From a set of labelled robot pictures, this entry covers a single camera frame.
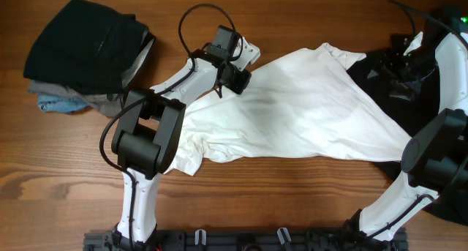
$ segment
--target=black garment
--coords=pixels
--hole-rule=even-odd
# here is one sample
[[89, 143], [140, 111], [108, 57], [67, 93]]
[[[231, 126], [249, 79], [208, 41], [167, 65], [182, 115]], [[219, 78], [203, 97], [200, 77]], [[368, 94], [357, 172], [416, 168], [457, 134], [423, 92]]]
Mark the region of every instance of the black garment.
[[71, 0], [37, 38], [24, 77], [81, 94], [122, 93], [122, 72], [137, 58], [147, 31], [134, 15]]
[[[348, 74], [376, 103], [410, 136], [416, 135], [435, 116], [439, 107], [439, 74], [434, 73], [425, 81], [419, 99], [421, 102], [408, 102], [399, 98], [390, 97], [392, 90], [391, 76], [385, 68], [382, 69], [380, 61], [384, 50], [367, 53], [362, 61], [357, 61], [348, 69]], [[376, 70], [376, 76], [369, 77], [371, 70]], [[401, 172], [399, 162], [374, 162], [392, 180]], [[452, 195], [443, 203], [435, 203], [425, 209], [434, 216], [468, 226], [468, 192]]]

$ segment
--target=wood grain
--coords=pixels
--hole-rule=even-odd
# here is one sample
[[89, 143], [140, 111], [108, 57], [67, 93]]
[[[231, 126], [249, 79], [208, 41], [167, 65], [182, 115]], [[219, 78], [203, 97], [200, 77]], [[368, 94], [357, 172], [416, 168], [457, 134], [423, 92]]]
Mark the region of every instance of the wood grain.
[[[69, 0], [0, 0], [0, 250], [81, 250], [83, 234], [108, 230], [121, 214], [121, 174], [97, 147], [108, 120], [95, 111], [73, 116], [43, 113], [26, 93], [23, 65], [45, 25]], [[410, 31], [386, 0], [91, 0], [134, 13], [159, 39], [138, 82], [160, 83], [185, 58], [179, 18], [196, 3], [225, 8], [236, 28], [259, 46], [255, 67], [323, 42], [364, 52]], [[465, 0], [400, 0], [421, 10]], [[415, 18], [418, 29], [423, 20]], [[189, 47], [210, 41], [217, 12], [199, 10], [184, 23]], [[203, 162], [190, 177], [162, 179], [156, 203], [159, 228], [260, 230], [279, 226], [340, 226], [375, 201], [390, 182], [368, 162], [241, 159]], [[421, 212], [407, 223], [411, 250], [468, 250], [468, 228]]]

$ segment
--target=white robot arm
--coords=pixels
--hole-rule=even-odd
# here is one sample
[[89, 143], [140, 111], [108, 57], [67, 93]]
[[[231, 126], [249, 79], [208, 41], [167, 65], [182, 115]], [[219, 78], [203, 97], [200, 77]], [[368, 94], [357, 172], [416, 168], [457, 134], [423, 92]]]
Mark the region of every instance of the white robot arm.
[[402, 172], [358, 218], [358, 230], [378, 241], [395, 232], [422, 208], [444, 201], [468, 187], [468, 117], [463, 110], [444, 109], [407, 144]]
[[[120, 249], [129, 249], [130, 239], [137, 247], [152, 245], [151, 241], [156, 232], [154, 209], [159, 181], [161, 173], [167, 169], [176, 152], [185, 107], [215, 86], [225, 86], [236, 94], [241, 94], [250, 79], [250, 72], [245, 70], [245, 67], [260, 57], [260, 49], [233, 30], [220, 26], [214, 42], [208, 46], [207, 51], [196, 50], [192, 57], [195, 61], [193, 72], [192, 60], [188, 58], [184, 68], [173, 77], [151, 87], [155, 94], [131, 91], [127, 97], [126, 106], [148, 96], [154, 101], [148, 104], [145, 102], [129, 110], [128, 115], [123, 115], [113, 139], [113, 151], [119, 155], [118, 164], [131, 173], [136, 181], [133, 192], [130, 176], [123, 174], [122, 217], [113, 231], [113, 238], [118, 239], [114, 241], [114, 245]], [[146, 113], [152, 113], [151, 115], [159, 120], [159, 129], [155, 133], [137, 124], [138, 116], [142, 117], [145, 113], [145, 106], [152, 107], [146, 108]], [[152, 133], [153, 142], [141, 140], [139, 136], [143, 133]], [[149, 158], [151, 160], [148, 164], [143, 164]], [[133, 212], [132, 196], [135, 198]]]
[[[461, 33], [461, 36], [468, 41], [468, 34]], [[445, 110], [446, 108], [450, 110], [462, 110], [465, 114], [468, 114], [468, 50], [455, 35], [449, 33], [437, 46], [435, 58], [440, 73], [439, 112], [441, 114], [439, 116], [445, 116], [448, 112], [448, 110]], [[385, 228], [390, 221], [394, 221], [400, 217], [414, 204], [420, 195], [430, 195], [431, 198], [426, 197], [421, 199], [410, 212], [405, 214], [397, 223], [389, 227], [388, 230], [373, 236], [374, 239], [390, 241], [393, 239], [395, 232], [407, 220], [439, 197], [437, 190], [432, 190], [424, 186], [410, 186], [408, 174], [402, 171], [399, 177], [377, 201], [362, 210], [359, 219], [359, 228], [367, 236], [375, 234], [378, 230]]]

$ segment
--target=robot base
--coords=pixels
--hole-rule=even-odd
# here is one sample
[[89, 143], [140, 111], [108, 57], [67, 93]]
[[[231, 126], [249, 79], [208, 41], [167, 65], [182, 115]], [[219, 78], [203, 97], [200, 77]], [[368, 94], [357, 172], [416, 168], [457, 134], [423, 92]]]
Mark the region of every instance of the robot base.
[[[310, 231], [291, 231], [290, 248], [280, 244], [278, 235], [270, 232], [213, 232], [206, 233], [206, 245], [195, 245], [195, 233], [158, 230], [156, 247], [159, 251], [377, 251], [356, 243], [339, 245], [341, 228], [317, 228]], [[112, 247], [112, 233], [85, 234], [83, 251], [118, 251]], [[400, 228], [392, 241], [385, 242], [378, 251], [407, 251], [407, 234]]]

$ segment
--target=black folded cloth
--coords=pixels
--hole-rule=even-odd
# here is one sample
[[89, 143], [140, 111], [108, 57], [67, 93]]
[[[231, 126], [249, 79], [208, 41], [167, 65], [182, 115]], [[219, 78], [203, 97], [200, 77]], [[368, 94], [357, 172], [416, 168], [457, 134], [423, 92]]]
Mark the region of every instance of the black folded cloth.
[[148, 34], [148, 27], [134, 15], [71, 0], [37, 38], [23, 75], [69, 86], [81, 94], [123, 93], [123, 74]]

